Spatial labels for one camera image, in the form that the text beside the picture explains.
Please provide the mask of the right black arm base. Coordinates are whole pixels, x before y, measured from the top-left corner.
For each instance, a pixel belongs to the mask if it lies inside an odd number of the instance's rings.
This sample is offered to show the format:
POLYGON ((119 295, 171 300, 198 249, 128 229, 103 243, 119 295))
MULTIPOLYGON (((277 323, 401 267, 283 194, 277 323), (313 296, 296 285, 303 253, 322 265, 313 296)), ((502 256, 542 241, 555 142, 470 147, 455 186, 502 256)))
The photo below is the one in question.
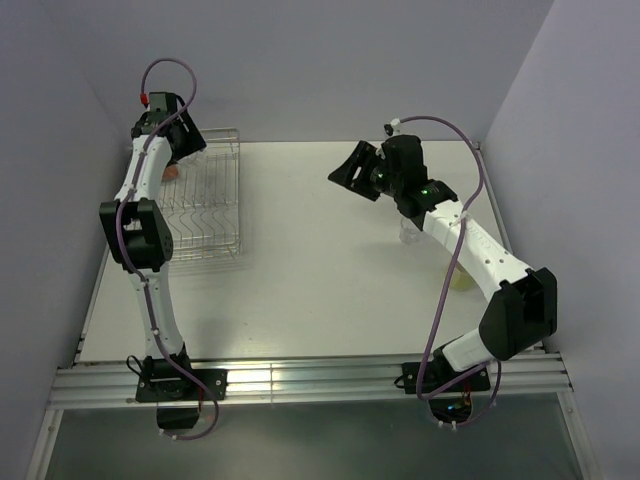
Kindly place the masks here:
MULTIPOLYGON (((394 386, 407 395, 415 395, 419 365, 419 362, 403 363, 401 375, 394 380, 394 386)), ((459 372, 453 370, 438 371, 436 367, 427 366, 422 383, 423 395, 426 396, 458 375, 459 372)), ((445 393, 455 393, 456 397, 435 397, 428 401, 429 408, 434 417, 445 424, 465 422, 472 415, 472 394, 489 391, 490 387, 489 373, 484 368, 445 390, 445 393)))

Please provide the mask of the orange ceramic mug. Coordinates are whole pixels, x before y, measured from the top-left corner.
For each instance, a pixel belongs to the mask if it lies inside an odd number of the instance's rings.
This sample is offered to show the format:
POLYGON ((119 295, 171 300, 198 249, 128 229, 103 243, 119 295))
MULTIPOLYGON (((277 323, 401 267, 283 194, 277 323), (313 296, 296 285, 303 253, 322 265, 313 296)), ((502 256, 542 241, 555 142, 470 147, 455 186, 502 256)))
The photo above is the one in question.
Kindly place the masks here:
POLYGON ((167 166, 162 174, 162 182, 170 182, 178 179, 180 176, 179 168, 176 164, 167 166))

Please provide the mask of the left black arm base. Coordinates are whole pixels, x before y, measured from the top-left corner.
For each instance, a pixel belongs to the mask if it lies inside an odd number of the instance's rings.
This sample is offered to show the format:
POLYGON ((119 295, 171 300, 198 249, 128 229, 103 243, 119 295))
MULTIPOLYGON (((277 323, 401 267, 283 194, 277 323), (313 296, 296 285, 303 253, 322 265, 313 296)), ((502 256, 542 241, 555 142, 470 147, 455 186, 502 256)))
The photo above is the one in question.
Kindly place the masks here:
MULTIPOLYGON (((193 369, 186 353, 172 355, 171 359, 205 385, 216 400, 225 398, 227 370, 193 369)), ((156 423, 160 429, 182 433, 196 425, 204 401, 210 399, 198 383, 177 371, 165 359, 146 357, 140 361, 129 355, 126 366, 137 376, 135 401, 157 404, 156 423)))

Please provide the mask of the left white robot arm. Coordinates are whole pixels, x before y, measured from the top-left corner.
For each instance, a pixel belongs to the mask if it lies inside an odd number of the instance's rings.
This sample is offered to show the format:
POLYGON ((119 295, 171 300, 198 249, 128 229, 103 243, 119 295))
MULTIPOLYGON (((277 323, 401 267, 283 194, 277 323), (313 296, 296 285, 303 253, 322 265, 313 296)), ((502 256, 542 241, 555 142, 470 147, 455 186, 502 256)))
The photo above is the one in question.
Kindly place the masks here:
POLYGON ((132 155, 125 180, 99 217, 113 260, 128 274, 146 336, 140 375, 159 382, 172 399, 195 386, 186 345, 169 290, 174 252, 170 228, 157 199, 165 168, 201 151, 205 141, 187 112, 188 103, 169 92, 143 94, 145 107, 132 128, 132 155))

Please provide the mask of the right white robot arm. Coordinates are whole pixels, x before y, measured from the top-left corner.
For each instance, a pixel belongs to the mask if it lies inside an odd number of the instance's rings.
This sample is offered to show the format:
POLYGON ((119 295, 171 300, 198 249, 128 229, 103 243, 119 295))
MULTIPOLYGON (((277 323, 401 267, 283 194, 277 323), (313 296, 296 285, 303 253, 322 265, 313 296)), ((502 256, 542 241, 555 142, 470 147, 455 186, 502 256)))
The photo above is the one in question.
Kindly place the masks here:
POLYGON ((375 201, 391 197, 399 213, 452 255, 488 302, 479 325, 438 348, 430 366, 435 383, 452 390, 468 370, 506 361, 557 330, 557 279, 533 269, 468 217, 457 194, 429 176, 421 141, 395 135, 376 147, 359 142, 329 181, 375 201))

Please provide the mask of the clear plastic cup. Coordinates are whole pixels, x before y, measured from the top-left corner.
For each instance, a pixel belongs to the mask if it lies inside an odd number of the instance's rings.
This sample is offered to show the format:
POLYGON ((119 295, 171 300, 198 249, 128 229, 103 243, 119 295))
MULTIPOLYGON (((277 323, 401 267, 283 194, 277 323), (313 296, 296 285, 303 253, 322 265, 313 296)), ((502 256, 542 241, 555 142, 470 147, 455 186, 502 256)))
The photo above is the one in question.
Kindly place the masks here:
POLYGON ((205 151, 198 151, 182 158, 177 165, 181 169, 199 168, 205 161, 205 151))
POLYGON ((405 245, 418 244, 424 239, 424 233, 414 223, 402 218, 400 222, 399 239, 405 245))

